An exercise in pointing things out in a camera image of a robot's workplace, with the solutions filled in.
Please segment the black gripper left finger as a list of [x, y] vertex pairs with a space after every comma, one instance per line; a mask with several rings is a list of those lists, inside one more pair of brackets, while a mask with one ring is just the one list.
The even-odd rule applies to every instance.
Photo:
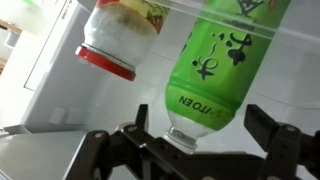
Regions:
[[135, 128], [143, 132], [147, 132], [149, 127], [149, 117], [148, 117], [148, 105], [141, 104], [138, 108], [136, 119], [135, 119]]

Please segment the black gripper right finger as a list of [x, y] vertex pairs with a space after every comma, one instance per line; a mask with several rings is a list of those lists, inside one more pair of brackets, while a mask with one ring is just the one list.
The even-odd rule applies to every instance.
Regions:
[[279, 129], [279, 124], [258, 105], [248, 104], [245, 112], [244, 127], [258, 145], [267, 152], [274, 135]]

